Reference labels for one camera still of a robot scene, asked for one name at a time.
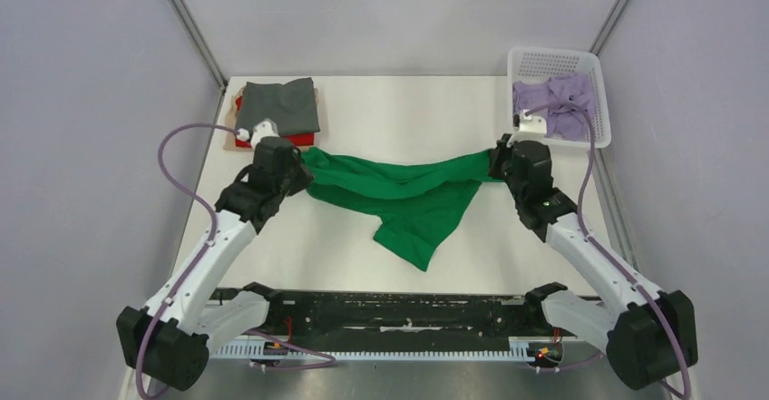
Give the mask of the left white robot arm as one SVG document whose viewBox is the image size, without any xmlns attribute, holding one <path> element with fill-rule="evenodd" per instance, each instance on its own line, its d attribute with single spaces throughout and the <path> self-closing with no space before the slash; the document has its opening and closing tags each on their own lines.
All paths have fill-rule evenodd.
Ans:
<svg viewBox="0 0 769 400">
<path fill-rule="evenodd" d="M 210 227 L 182 268 L 142 308 L 125 307 L 116 326 L 126 364 L 185 391 L 209 357 L 252 327 L 274 334 L 285 310 L 258 292 L 240 291 L 217 309 L 207 307 L 234 260 L 274 217 L 282 201 L 309 187 L 312 176 L 289 140 L 268 136 L 254 147 L 252 162 L 215 202 Z"/>
</svg>

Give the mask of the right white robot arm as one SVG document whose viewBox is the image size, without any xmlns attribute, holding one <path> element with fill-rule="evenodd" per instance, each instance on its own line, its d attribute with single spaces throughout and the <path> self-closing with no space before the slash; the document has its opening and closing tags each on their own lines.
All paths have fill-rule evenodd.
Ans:
<svg viewBox="0 0 769 400">
<path fill-rule="evenodd" d="M 587 301 L 560 283 L 528 292 L 526 328 L 546 335 L 564 329 L 594 346 L 619 380 L 639 390 L 682 376 L 699 360 L 695 309 L 681 290 L 666 292 L 605 247 L 589 229 L 579 205 L 558 189 L 547 145 L 503 135 L 490 152 L 489 175 L 504 182 L 518 217 L 543 243 L 560 253 L 597 292 Z"/>
</svg>

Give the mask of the green t shirt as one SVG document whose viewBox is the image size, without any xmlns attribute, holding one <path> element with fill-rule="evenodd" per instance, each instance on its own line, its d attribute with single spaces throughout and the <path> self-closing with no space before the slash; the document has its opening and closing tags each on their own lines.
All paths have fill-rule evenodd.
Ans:
<svg viewBox="0 0 769 400">
<path fill-rule="evenodd" d="M 373 240 L 425 272 L 438 247 L 458 228 L 488 176 L 487 151 L 427 164 L 399 165 L 303 153 L 316 200 L 380 219 Z"/>
</svg>

